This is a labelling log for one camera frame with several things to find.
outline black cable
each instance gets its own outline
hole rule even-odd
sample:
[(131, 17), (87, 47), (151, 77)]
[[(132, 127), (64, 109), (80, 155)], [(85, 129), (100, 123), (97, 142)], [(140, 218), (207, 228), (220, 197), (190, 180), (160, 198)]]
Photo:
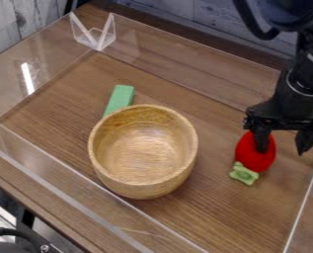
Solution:
[(41, 252), (40, 250), (41, 244), (31, 234), (14, 229), (0, 227), (0, 236), (4, 236), (4, 235), (10, 235), (10, 236), (17, 236), (17, 237), (24, 238), (25, 240), (31, 242), (33, 246), (33, 253)]
[(271, 28), (264, 32), (256, 22), (247, 0), (234, 0), (234, 5), (238, 10), (239, 16), (246, 24), (247, 29), (256, 38), (263, 41), (270, 41), (279, 34), (279, 30)]

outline clear acrylic enclosure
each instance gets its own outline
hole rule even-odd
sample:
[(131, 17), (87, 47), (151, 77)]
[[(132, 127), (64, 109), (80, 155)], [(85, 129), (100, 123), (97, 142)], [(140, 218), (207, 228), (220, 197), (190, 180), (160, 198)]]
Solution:
[[(294, 133), (274, 133), (278, 157), (252, 187), (227, 176), (243, 110), (278, 72), (116, 14), (72, 15), (0, 54), (0, 177), (24, 175), (76, 209), (108, 252), (313, 252), (313, 150), (296, 156)], [(117, 83), (198, 132), (191, 176), (155, 200), (111, 193), (87, 156)]]

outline wooden table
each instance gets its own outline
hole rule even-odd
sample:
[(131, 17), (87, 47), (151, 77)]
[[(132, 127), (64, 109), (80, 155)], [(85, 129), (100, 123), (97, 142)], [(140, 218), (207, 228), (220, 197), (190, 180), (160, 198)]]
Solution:
[[(85, 24), (93, 24), (93, 15), (105, 16), (89, 5), (77, 14)], [(125, 28), (117, 33), (131, 28), (124, 24), (121, 20)], [(57, 36), (63, 26), (64, 21), (56, 22), (43, 37)], [(167, 106), (188, 118), (198, 132), (199, 150), (192, 173), (176, 191), (155, 200), (125, 201), (207, 252), (280, 252), (313, 175), (313, 149), (298, 157), (294, 133), (278, 131), (278, 156), (255, 185), (248, 188), (227, 175), (243, 134), (242, 109), (268, 96), (278, 73), (143, 26), (136, 25), (133, 32), (139, 40), (133, 60), (124, 57), (131, 49), (124, 39), (117, 39), (104, 53), (88, 52), (0, 118), (0, 124), (100, 185), (87, 156), (87, 137), (113, 86), (133, 85), (133, 104)], [(0, 56), (0, 64), (14, 50)], [(129, 226), (139, 226), (129, 216), (111, 213), (108, 200), (95, 192), (87, 194), (93, 186), (81, 183), (80, 188), (75, 175), (48, 164), (41, 155), (24, 146), (9, 152), (91, 211), (125, 222), (127, 231), (132, 230)], [(89, 252), (136, 252), (1, 158), (0, 187)], [(161, 247), (156, 237), (139, 238), (144, 245), (159, 244), (156, 252), (192, 251), (177, 244), (172, 249)]]

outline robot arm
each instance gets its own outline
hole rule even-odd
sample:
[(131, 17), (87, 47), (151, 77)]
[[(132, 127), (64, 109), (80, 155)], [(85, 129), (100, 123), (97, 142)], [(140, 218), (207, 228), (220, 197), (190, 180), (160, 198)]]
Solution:
[(272, 28), (263, 32), (246, 0), (234, 0), (242, 20), (262, 40), (279, 31), (296, 32), (295, 56), (280, 71), (271, 98), (247, 108), (244, 129), (255, 134), (256, 150), (266, 151), (272, 130), (296, 130), (295, 145), (300, 155), (313, 147), (313, 0), (260, 0), (260, 14)]

